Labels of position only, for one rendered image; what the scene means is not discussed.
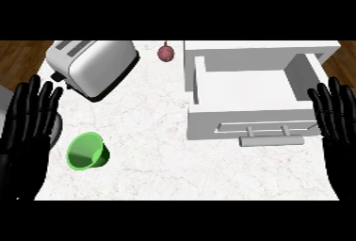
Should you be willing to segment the silver toaster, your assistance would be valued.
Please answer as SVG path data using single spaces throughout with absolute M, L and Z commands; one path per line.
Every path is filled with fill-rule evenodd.
M 96 103 L 127 77 L 139 52 L 130 40 L 56 40 L 46 52 L 51 79 Z

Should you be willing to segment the white cabinet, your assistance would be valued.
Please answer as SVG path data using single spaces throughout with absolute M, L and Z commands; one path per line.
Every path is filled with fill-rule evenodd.
M 184 90 L 193 90 L 196 56 L 209 72 L 269 71 L 282 70 L 297 54 L 313 54 L 323 63 L 339 48 L 335 40 L 186 40 Z

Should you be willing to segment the reddish-brown beet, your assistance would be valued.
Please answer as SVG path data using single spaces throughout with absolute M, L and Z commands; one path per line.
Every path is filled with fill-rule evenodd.
M 164 43 L 156 52 L 159 60 L 164 62 L 170 62 L 174 58 L 174 54 L 176 52 L 173 47 L 168 45 L 168 43 Z

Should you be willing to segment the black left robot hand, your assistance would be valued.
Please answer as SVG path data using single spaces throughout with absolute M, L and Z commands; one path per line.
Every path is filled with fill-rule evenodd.
M 43 186 L 62 87 L 34 74 L 15 90 L 0 136 L 0 201 L 32 201 Z

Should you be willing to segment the green cup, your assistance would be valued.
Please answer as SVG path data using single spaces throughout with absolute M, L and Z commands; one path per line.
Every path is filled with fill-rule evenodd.
M 66 149 L 66 164 L 74 170 L 102 167 L 109 159 L 109 151 L 102 137 L 85 132 L 75 137 Z

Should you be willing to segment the white open drawer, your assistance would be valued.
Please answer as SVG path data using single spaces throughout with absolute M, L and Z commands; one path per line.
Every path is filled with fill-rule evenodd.
M 320 133 L 307 90 L 326 81 L 314 55 L 298 54 L 282 70 L 211 72 L 195 58 L 193 97 L 187 107 L 190 140 Z

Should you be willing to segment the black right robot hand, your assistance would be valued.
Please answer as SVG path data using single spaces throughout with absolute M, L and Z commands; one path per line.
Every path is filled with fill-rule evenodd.
M 356 201 L 356 96 L 337 77 L 307 89 L 322 135 L 328 181 L 341 201 Z

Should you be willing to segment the grey round object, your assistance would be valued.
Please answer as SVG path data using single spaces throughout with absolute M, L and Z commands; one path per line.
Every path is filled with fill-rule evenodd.
M 54 118 L 54 124 L 51 128 L 51 134 L 50 134 L 50 149 L 54 147 L 57 141 L 59 141 L 59 136 L 60 136 L 60 131 L 62 131 L 62 117 L 60 114 L 57 113 L 56 118 Z

